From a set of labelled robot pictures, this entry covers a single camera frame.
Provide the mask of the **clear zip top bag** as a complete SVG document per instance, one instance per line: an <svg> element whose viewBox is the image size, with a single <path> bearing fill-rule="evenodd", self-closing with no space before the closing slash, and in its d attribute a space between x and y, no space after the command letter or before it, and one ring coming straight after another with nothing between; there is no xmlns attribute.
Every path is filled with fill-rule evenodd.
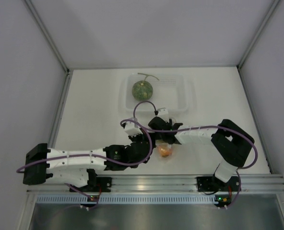
<svg viewBox="0 0 284 230"><path fill-rule="evenodd" d="M177 123L176 119L169 117L166 121L159 116L152 120L149 127L154 130L173 131L177 130L181 123ZM169 158L173 154L173 144L178 144L175 138L176 132L154 132L155 145L161 158Z"/></svg>

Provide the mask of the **pink fake food piece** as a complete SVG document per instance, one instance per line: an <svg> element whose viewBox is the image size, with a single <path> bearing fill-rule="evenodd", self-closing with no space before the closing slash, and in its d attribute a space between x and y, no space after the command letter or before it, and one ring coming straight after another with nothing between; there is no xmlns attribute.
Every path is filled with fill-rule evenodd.
<svg viewBox="0 0 284 230"><path fill-rule="evenodd" d="M166 158L173 154L172 145L159 145L157 150L161 157Z"/></svg>

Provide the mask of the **green netted fake melon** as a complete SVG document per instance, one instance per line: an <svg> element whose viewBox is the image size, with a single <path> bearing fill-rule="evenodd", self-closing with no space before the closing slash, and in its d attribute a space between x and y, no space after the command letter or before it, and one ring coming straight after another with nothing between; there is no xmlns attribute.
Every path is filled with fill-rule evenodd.
<svg viewBox="0 0 284 230"><path fill-rule="evenodd" d="M142 102L151 99L154 89L150 82L147 81L148 77L153 77L156 80L159 80L158 77L146 74L146 73L138 73L139 75L144 75L145 78L143 80L137 81L134 83L131 93L135 100Z"/></svg>

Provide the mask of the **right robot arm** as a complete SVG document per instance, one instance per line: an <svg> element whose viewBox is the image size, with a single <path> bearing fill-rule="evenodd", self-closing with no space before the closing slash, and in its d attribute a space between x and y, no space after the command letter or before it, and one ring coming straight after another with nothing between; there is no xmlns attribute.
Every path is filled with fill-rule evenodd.
<svg viewBox="0 0 284 230"><path fill-rule="evenodd" d="M212 177L198 186L199 191L224 190L239 169L252 167L258 159L254 138L229 119L222 120L216 126L189 127L156 116L148 127L157 140L165 143L211 145L220 153L222 161Z"/></svg>

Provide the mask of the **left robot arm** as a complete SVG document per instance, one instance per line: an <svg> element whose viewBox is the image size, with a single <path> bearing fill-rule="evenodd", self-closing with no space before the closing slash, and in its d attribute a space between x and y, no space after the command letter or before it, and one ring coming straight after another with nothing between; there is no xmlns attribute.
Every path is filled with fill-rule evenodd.
<svg viewBox="0 0 284 230"><path fill-rule="evenodd" d="M155 148L153 135L140 134L130 139L129 145L83 151L51 149L40 143L27 153L25 165L18 172L23 174L25 185L70 184L93 191L98 173L135 169L148 162Z"/></svg>

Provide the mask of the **white perforated plastic basket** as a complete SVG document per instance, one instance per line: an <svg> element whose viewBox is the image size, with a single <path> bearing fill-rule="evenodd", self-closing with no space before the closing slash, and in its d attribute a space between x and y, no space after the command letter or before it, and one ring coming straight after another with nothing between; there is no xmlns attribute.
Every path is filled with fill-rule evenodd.
<svg viewBox="0 0 284 230"><path fill-rule="evenodd" d="M147 81L153 87L153 95L149 101L157 108L166 108L169 113L178 115L189 110L190 106L196 106L196 93L194 85L184 76L179 74L155 74L157 80L148 77ZM126 112L132 113L138 103L132 96L134 83L142 81L144 75L133 73L127 76L120 88L119 105Z"/></svg>

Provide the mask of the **aluminium mounting rail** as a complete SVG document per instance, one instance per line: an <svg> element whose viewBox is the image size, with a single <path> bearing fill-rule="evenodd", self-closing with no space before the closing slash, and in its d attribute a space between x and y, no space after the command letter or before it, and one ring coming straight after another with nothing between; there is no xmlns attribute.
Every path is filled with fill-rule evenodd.
<svg viewBox="0 0 284 230"><path fill-rule="evenodd" d="M114 193L197 193L199 175L109 175L101 185ZM278 174L242 174L241 191L251 194L284 193L284 178Z"/></svg>

